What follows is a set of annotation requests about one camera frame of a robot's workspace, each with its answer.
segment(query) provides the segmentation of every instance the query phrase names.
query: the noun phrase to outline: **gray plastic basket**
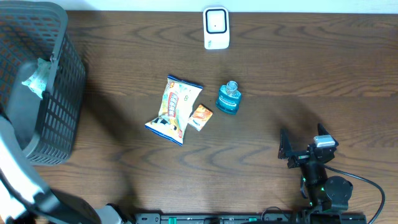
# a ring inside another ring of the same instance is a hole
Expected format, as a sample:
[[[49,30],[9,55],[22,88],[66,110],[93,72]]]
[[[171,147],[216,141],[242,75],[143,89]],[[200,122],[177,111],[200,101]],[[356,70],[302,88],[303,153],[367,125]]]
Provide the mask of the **gray plastic basket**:
[[[0,1],[0,103],[36,165],[65,162],[75,142],[86,74],[67,23],[54,3]],[[52,63],[42,100],[22,85],[38,58]]]

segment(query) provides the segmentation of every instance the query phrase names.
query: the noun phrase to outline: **white and teal package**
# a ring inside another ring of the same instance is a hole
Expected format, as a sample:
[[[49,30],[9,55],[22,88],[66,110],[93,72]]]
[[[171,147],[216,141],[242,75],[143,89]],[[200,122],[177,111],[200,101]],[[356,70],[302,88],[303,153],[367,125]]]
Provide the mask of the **white and teal package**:
[[[193,103],[202,88],[200,85],[169,75],[159,116],[146,123],[145,127],[155,134],[182,146],[182,139],[192,112]]]

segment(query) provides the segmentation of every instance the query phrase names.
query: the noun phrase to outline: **blue bottle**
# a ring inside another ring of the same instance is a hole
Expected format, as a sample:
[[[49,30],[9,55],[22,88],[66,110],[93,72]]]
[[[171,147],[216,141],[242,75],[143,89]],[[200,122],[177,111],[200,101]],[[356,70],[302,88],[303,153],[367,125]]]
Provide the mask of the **blue bottle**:
[[[216,106],[225,113],[236,114],[241,98],[242,93],[238,91],[238,84],[234,81],[229,81],[226,85],[220,87]]]

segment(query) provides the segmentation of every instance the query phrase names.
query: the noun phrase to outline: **wood grain surface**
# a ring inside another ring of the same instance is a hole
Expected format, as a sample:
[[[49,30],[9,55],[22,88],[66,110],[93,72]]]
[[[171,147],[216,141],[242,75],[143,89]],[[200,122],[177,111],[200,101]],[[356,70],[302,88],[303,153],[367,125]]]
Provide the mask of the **wood grain surface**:
[[[68,15],[88,83],[71,159],[36,167],[53,188],[130,211],[297,209],[308,201],[300,170],[277,159],[279,129],[304,148],[322,122],[340,142],[329,165],[380,184],[387,202],[376,223],[398,220],[397,16],[231,13],[229,48],[209,51],[201,13]],[[214,111],[202,131],[187,127],[182,147],[144,127],[168,74],[202,84],[194,108]],[[229,80],[243,94],[236,116],[215,106]],[[347,179],[349,210],[370,220],[380,193]]]

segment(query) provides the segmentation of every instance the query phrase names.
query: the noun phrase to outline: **white doorbell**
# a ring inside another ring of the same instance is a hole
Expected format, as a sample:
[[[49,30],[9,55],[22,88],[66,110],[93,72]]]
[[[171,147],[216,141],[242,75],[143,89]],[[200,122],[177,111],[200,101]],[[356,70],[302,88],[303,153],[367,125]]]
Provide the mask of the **white doorbell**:
[[[225,49],[229,46],[229,17],[224,7],[209,7],[203,11],[205,48]]]

